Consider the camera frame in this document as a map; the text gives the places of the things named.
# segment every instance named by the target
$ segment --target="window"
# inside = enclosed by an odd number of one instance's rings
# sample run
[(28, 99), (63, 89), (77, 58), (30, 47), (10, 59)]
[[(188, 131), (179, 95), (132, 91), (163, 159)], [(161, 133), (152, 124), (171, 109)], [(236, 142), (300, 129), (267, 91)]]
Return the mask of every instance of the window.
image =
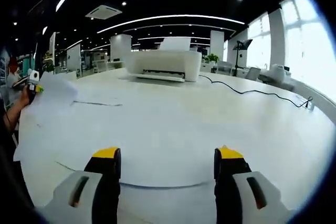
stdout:
[(336, 101), (336, 61), (323, 19), (313, 0), (285, 0), (282, 4), (286, 37), (285, 65), (292, 78)]
[(248, 28), (248, 38), (253, 39), (247, 50), (249, 67), (269, 68), (271, 60), (271, 34), (268, 14), (253, 21)]
[(228, 40), (224, 42), (223, 61), (227, 61), (227, 45), (228, 45)]

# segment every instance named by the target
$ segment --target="white table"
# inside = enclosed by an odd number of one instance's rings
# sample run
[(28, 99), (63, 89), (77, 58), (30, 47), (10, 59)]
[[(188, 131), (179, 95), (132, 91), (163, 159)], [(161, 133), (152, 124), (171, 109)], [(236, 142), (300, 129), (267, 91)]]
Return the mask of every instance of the white table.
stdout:
[[(239, 91), (275, 92), (298, 102), (295, 94), (263, 83), (220, 74), (201, 74), (214, 81), (224, 81)], [(117, 69), (78, 79), (74, 84), (77, 87), (104, 84), (111, 89), (137, 89), (148, 96), (155, 93), (178, 97), (190, 113), (202, 119), (204, 127), (223, 126), (218, 138), (223, 139), (223, 144), (230, 142), (228, 147), (240, 151), (252, 170), (262, 172), (277, 186), (289, 209), (298, 209), (306, 202), (311, 189), (324, 175), (333, 150), (335, 126), (318, 108), (314, 111), (298, 109), (288, 101), (260, 93), (239, 95), (222, 84), (210, 84), (203, 77), (199, 77), (197, 83), (162, 82), (130, 78), (125, 69)], [(34, 123), (34, 118), (21, 116), (20, 141)], [(234, 141), (227, 139), (232, 137), (228, 136), (232, 128), (237, 132)], [(22, 161), (22, 170), (36, 206), (48, 203), (55, 187), (72, 173), (55, 163), (52, 157), (38, 161), (32, 156)], [(212, 179), (184, 189), (122, 186), (119, 199), (120, 212), (152, 223), (216, 222)]]

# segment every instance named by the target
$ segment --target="hand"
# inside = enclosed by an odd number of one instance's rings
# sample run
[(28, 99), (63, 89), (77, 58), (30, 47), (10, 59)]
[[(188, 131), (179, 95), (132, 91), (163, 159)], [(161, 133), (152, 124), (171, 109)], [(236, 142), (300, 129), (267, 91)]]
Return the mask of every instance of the hand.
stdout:
[(21, 92), (21, 96), (20, 96), (20, 99), (19, 99), (19, 103), (20, 105), (22, 106), (22, 108), (24, 108), (25, 106), (27, 106), (29, 104), (29, 95), (28, 95), (28, 88), (27, 86), (25, 86), (23, 88), (23, 91)]

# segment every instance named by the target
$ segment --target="power cord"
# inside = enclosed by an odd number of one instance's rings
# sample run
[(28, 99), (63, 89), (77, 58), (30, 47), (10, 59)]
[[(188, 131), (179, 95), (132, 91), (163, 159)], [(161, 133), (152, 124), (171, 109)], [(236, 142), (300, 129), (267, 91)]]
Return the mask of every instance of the power cord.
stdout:
[(222, 81), (212, 81), (208, 76), (203, 76), (203, 75), (199, 75), (201, 77), (204, 77), (206, 79), (208, 79), (211, 84), (212, 83), (221, 83), (221, 84), (224, 84), (225, 86), (229, 87), (230, 89), (232, 89), (233, 91), (235, 91), (236, 93), (238, 94), (246, 94), (246, 93), (251, 93), (251, 92), (257, 92), (257, 93), (261, 93), (261, 94), (266, 94), (266, 95), (275, 95), (276, 97), (280, 98), (280, 99), (283, 99), (283, 100), (286, 100), (286, 101), (289, 101), (291, 102), (292, 104), (294, 104), (294, 106), (296, 106), (297, 108), (300, 108), (302, 106), (304, 106), (306, 104), (306, 108), (308, 107), (308, 103), (311, 102), (313, 100), (313, 97), (308, 97), (308, 100), (306, 102), (304, 102), (303, 104), (301, 105), (296, 105), (293, 101), (291, 101), (290, 99), (287, 99), (287, 98), (284, 98), (284, 97), (281, 97), (279, 96), (278, 94), (275, 94), (275, 93), (265, 93), (265, 92), (262, 92), (262, 91), (259, 91), (259, 90), (248, 90), (248, 91), (244, 91), (244, 92), (240, 92), (238, 90), (235, 90), (234, 88), (232, 88), (230, 85), (222, 82)]

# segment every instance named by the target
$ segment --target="white printer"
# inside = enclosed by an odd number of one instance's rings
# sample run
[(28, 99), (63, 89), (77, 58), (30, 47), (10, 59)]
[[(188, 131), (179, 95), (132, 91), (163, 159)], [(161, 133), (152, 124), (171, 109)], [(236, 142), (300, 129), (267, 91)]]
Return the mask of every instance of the white printer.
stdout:
[(175, 38), (165, 38), (159, 50), (130, 52), (124, 58), (128, 73), (146, 79), (197, 81), (202, 54), (189, 51), (190, 38), (178, 38), (178, 43), (172, 39)]

